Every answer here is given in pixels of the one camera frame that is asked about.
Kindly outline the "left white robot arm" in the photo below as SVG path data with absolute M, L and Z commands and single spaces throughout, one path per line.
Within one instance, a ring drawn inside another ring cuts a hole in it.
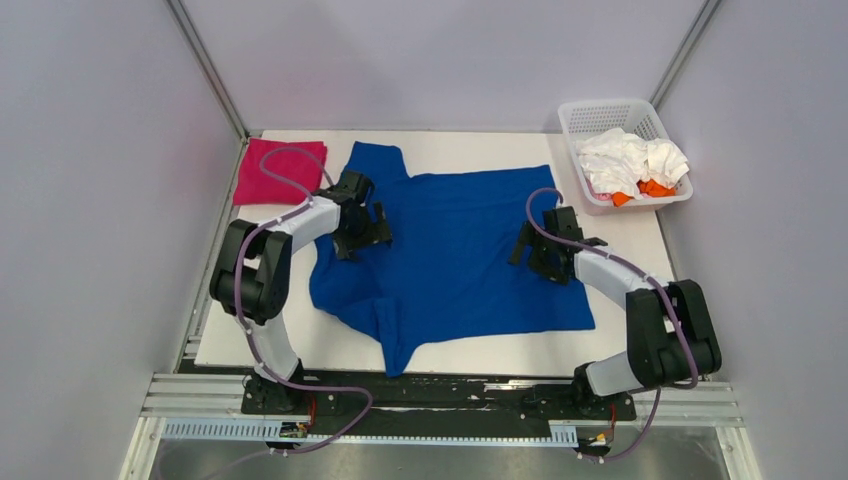
M 537 168 L 410 177 L 343 172 L 291 211 L 226 231 L 210 293 L 242 327 L 255 367 L 244 411 L 293 413 L 303 381 L 282 319 L 293 255 L 314 245 L 318 309 L 376 340 L 387 375 L 422 345 L 530 329 L 528 278 L 517 270 L 525 199 Z

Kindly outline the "blue t shirt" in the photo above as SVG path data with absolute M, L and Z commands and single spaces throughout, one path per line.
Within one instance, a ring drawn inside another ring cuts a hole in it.
M 389 376 L 427 343 L 594 328 L 581 283 L 509 261 L 526 218 L 555 206 L 548 167 L 411 176 L 399 148 L 356 142 L 347 168 L 374 183 L 393 241 L 342 260 L 319 238 L 309 293 L 381 345 Z

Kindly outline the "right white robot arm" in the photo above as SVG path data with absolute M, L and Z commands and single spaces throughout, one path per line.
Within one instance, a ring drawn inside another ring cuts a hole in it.
M 616 395 L 690 388 L 723 364 L 701 286 L 693 280 L 662 280 L 603 240 L 584 237 L 571 207 L 544 212 L 541 223 L 528 218 L 510 261 L 525 261 L 555 283 L 588 286 L 625 313 L 625 349 L 574 372 L 571 403 L 584 417 L 601 414 Z

